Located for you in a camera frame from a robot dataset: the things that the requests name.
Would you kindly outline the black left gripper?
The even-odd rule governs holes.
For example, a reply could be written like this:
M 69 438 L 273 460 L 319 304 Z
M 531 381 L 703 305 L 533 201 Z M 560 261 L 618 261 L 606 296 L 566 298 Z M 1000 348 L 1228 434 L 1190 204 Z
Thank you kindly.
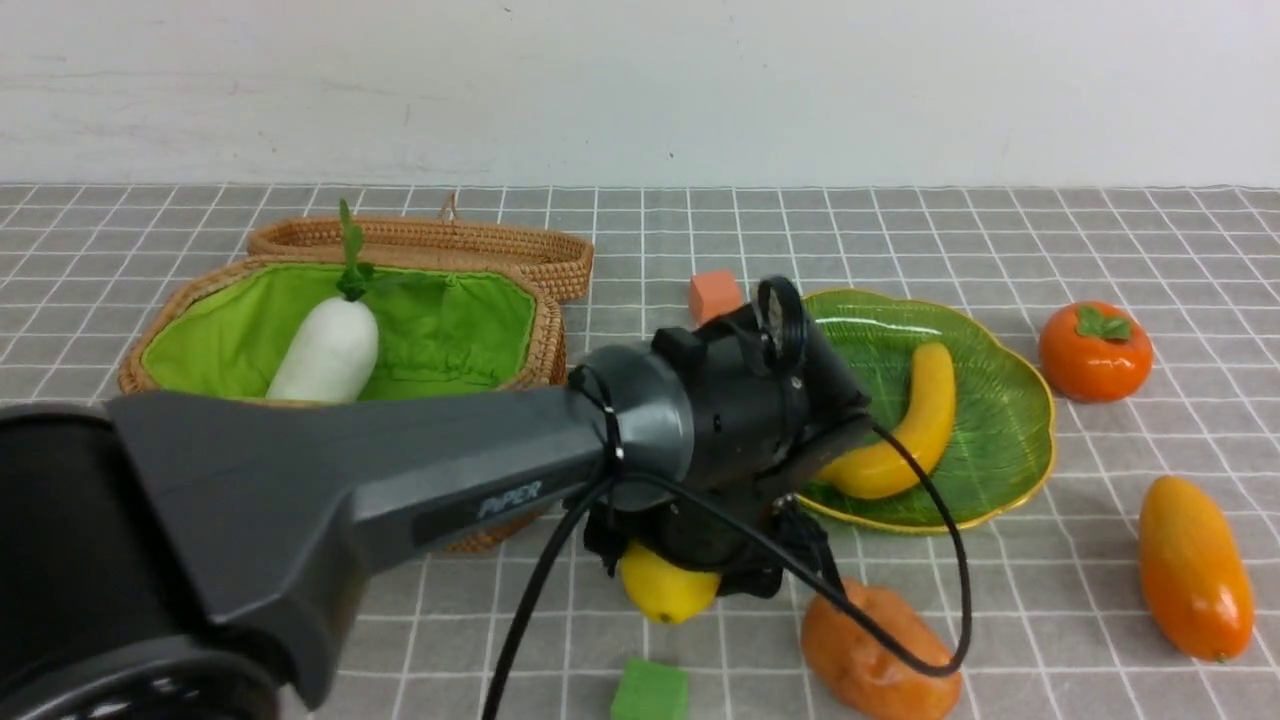
M 753 525 L 790 552 L 813 577 L 841 585 L 829 539 L 820 524 L 791 497 L 774 503 L 748 495 L 710 495 L 721 509 Z M 723 523 L 713 512 L 684 498 L 636 512 L 596 503 L 588 515 L 584 547 L 602 559 L 613 577 L 625 551 L 637 544 L 689 571 L 719 575 L 721 597 L 750 594 L 771 600 L 782 585 L 787 566 L 772 552 Z

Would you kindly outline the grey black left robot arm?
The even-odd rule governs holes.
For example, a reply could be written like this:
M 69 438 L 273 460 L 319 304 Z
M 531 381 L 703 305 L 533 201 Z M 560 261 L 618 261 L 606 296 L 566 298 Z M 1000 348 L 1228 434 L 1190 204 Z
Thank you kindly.
M 330 693 L 369 580 L 556 501 L 787 493 L 869 430 L 774 275 L 562 386 L 312 407 L 174 391 L 3 410 L 3 716 L 274 719 Z

